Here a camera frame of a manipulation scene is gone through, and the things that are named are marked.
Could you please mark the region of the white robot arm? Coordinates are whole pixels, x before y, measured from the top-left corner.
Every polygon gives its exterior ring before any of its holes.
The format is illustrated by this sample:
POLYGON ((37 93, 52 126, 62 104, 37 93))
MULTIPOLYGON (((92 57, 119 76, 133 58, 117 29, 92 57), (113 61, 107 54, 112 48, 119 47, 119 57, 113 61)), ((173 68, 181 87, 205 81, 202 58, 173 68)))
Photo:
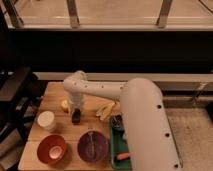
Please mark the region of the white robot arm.
POLYGON ((160 88, 146 78, 127 82, 88 81, 77 71, 63 81, 69 102, 79 108, 88 94, 120 102, 132 171, 182 171, 160 88))

